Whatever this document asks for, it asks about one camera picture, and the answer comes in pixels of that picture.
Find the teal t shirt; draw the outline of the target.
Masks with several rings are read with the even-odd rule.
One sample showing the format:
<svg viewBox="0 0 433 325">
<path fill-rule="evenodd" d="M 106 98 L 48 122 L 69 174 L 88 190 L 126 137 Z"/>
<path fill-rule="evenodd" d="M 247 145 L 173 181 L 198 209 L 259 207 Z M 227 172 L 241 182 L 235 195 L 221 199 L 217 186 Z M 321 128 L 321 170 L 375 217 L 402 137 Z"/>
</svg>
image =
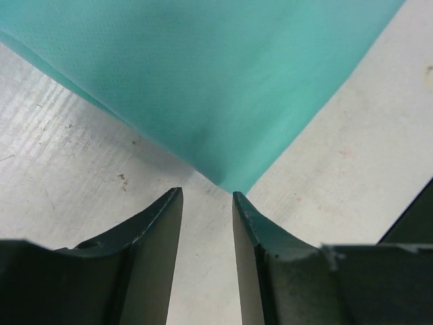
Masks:
<svg viewBox="0 0 433 325">
<path fill-rule="evenodd" d="M 401 1 L 2 1 L 1 42 L 247 192 L 350 76 Z"/>
</svg>

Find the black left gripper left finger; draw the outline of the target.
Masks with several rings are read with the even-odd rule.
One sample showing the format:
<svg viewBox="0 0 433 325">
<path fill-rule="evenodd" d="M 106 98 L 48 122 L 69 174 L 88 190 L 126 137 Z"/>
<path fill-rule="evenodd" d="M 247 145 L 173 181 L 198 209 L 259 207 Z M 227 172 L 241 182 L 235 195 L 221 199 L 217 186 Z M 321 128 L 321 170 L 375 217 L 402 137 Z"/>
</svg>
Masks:
<svg viewBox="0 0 433 325">
<path fill-rule="evenodd" d="M 2 324 L 165 324 L 181 188 L 74 248 L 1 241 Z"/>
</svg>

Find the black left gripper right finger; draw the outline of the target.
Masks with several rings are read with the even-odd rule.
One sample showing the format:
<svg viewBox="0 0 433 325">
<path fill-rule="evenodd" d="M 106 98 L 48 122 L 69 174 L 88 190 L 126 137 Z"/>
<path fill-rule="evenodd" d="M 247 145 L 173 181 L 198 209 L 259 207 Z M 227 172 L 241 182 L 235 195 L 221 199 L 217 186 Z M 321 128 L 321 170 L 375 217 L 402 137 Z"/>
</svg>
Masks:
<svg viewBox="0 0 433 325">
<path fill-rule="evenodd" d="M 431 324 L 432 245 L 315 247 L 233 194 L 244 324 Z"/>
</svg>

